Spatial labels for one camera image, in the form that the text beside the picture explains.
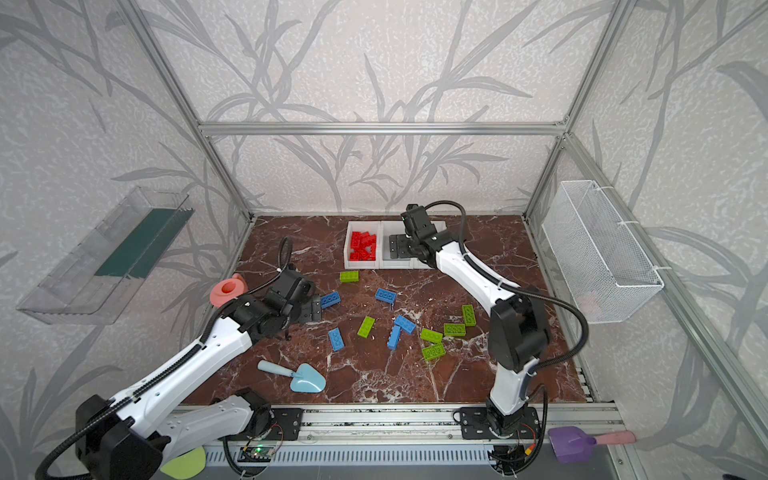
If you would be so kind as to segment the blue lego single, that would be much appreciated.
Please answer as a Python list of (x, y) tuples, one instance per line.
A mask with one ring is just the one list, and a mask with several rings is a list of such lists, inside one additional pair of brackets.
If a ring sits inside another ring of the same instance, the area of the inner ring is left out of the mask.
[(389, 290), (381, 289), (381, 288), (379, 288), (375, 294), (376, 300), (382, 301), (389, 305), (393, 305), (396, 301), (396, 298), (397, 298), (396, 293)]

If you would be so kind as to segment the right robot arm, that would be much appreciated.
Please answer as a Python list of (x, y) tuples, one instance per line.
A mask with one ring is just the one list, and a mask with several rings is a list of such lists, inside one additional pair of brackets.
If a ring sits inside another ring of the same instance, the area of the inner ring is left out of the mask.
[[(459, 231), (440, 230), (429, 210), (450, 206), (460, 213)], [(485, 265), (466, 246), (467, 215), (462, 205), (439, 200), (425, 206), (410, 204), (400, 214), (405, 233), (395, 241), (410, 257), (436, 269), (462, 286), (490, 318), (487, 346), (497, 363), (494, 385), (486, 402), (486, 422), (492, 434), (509, 438), (530, 409), (528, 386), (541, 370), (564, 363), (580, 353), (589, 339), (586, 316), (573, 304), (523, 288)], [(568, 351), (543, 358), (552, 336), (544, 305), (570, 312), (580, 325), (580, 336)]]

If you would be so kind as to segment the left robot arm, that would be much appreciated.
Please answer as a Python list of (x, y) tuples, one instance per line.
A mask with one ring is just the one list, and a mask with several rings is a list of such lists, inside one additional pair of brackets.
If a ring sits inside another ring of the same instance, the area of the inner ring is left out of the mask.
[(268, 434), (271, 404), (250, 388), (193, 412), (173, 412), (230, 360), (307, 322), (319, 308), (314, 283), (291, 262), (292, 247), (291, 238), (282, 238), (278, 273), (218, 307), (202, 334), (153, 373), (108, 399), (94, 395), (83, 402), (74, 433), (41, 461), (35, 478), (51, 478), (50, 468), (72, 449), (84, 479), (150, 479), (209, 441)]

